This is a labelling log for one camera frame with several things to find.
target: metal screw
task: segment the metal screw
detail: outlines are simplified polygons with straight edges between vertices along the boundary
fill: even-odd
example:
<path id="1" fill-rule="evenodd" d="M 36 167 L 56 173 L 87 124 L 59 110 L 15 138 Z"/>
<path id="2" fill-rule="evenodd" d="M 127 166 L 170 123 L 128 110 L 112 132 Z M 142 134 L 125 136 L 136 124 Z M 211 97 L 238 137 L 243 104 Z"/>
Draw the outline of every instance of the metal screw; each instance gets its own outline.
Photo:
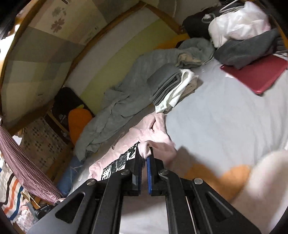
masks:
<path id="1" fill-rule="evenodd" d="M 130 173 L 130 171 L 128 169 L 123 169 L 121 170 L 121 175 L 128 175 Z"/>
<path id="2" fill-rule="evenodd" d="M 203 183 L 203 180 L 201 178 L 195 178 L 194 179 L 194 183 L 195 184 L 202 184 Z"/>
<path id="3" fill-rule="evenodd" d="M 96 180 L 95 179 L 88 179 L 87 181 L 86 181 L 86 184 L 87 185 L 94 185 L 96 183 Z"/>
<path id="4" fill-rule="evenodd" d="M 159 171 L 161 175 L 167 175 L 169 171 L 167 169 L 162 169 Z"/>

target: pink woven strap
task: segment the pink woven strap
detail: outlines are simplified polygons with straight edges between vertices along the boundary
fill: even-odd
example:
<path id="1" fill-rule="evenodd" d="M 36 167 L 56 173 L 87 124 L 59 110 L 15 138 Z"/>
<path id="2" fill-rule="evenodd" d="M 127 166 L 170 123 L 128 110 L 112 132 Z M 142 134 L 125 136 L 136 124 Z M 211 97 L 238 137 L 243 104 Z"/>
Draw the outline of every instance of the pink woven strap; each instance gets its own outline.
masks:
<path id="1" fill-rule="evenodd" d="M 3 126 L 0 126 L 0 150 L 5 162 L 28 192 L 52 204 L 61 198 L 62 194 L 52 181 L 30 161 Z"/>

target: red folder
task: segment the red folder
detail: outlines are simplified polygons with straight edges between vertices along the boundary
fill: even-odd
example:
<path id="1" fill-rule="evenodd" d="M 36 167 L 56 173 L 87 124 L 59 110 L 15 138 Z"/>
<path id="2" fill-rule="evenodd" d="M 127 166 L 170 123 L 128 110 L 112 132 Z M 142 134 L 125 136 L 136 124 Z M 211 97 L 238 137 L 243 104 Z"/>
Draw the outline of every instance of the red folder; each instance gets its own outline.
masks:
<path id="1" fill-rule="evenodd" d="M 254 93 L 261 95 L 273 85 L 287 66 L 288 62 L 286 60 L 268 55 L 240 70 L 227 65 L 222 65 L 220 68 L 241 81 Z"/>

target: orange carrot pillow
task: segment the orange carrot pillow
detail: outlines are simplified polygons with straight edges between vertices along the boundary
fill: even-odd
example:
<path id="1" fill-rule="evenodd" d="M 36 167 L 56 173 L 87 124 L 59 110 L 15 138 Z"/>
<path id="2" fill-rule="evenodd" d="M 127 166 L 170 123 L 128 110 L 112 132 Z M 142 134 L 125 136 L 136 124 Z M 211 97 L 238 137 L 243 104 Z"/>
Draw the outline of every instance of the orange carrot pillow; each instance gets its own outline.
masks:
<path id="1" fill-rule="evenodd" d="M 68 124 L 70 131 L 70 138 L 75 145 L 84 127 L 90 122 L 92 115 L 86 109 L 76 108 L 69 112 Z"/>

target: folded clothes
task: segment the folded clothes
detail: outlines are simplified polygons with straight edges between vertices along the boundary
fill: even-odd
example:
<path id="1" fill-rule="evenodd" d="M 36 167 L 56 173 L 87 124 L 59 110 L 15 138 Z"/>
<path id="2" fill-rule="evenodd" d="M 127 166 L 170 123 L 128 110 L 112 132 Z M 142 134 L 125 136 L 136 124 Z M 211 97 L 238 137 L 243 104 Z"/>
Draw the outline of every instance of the folded clothes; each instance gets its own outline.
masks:
<path id="1" fill-rule="evenodd" d="M 181 72 L 172 63 L 164 64 L 153 73 L 148 79 L 147 84 L 151 92 L 150 100 L 153 104 L 159 104 L 164 97 L 180 83 Z"/>
<path id="2" fill-rule="evenodd" d="M 182 69 L 181 70 L 181 82 L 176 87 L 174 87 L 158 105 L 155 105 L 156 113 L 169 111 L 172 107 L 175 107 L 182 93 L 184 92 L 186 86 L 191 82 L 191 80 L 197 79 L 197 78 L 198 76 L 196 76 L 191 70 Z M 192 83 L 192 87 L 194 87 L 194 90 L 195 90 L 197 88 L 197 82 L 196 82 L 196 85 L 193 85 Z"/>
<path id="3" fill-rule="evenodd" d="M 229 40 L 215 51 L 214 57 L 222 64 L 241 69 L 258 58 L 272 54 L 279 36 L 279 31 L 272 29 L 246 40 Z"/>

